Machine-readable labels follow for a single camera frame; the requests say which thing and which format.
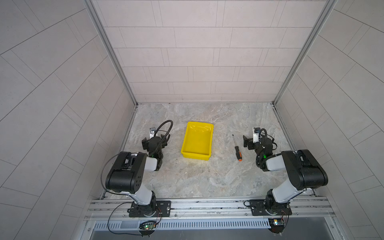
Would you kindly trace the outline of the orange black handled screwdriver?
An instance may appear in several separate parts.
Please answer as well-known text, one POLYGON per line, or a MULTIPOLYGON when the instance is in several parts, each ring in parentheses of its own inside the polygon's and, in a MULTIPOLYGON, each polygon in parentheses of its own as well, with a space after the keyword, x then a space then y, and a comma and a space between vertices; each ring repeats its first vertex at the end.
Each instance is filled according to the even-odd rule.
POLYGON ((235 136, 234 135, 232 135, 232 136, 233 136, 233 140, 234 140, 234 144, 235 144, 235 152, 236 152, 237 160, 239 162, 241 162, 243 160, 242 153, 241 153, 240 148, 239 148, 239 146, 238 146, 238 144, 236 142, 235 136))

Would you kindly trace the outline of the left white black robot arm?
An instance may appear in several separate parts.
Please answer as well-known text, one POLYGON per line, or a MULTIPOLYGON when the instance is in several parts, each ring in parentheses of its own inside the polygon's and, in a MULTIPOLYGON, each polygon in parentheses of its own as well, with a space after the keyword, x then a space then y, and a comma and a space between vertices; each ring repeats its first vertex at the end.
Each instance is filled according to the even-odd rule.
POLYGON ((158 136, 160 130, 150 129, 150 138, 143 139, 143 149, 148 153, 120 152, 112 165, 105 188, 115 195, 125 195, 133 202, 128 209, 130 218, 169 217, 170 201, 158 201, 156 194, 143 184, 145 171, 157 172, 163 164, 162 149, 167 146, 170 134, 158 136))

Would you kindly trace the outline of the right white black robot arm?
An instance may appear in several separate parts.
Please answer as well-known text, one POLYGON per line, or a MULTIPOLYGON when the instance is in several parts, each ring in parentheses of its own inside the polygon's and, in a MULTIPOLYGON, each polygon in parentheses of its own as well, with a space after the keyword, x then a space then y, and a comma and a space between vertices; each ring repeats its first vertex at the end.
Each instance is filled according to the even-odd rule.
POLYGON ((277 149, 275 139, 266 129, 253 128, 253 137, 243 136, 244 147, 256 153, 256 165, 264 172, 285 170, 288 178, 267 192, 263 202, 250 200, 248 207, 263 215, 292 214, 289 203, 308 189, 317 189, 328 184, 328 176, 309 150, 282 151, 277 149))

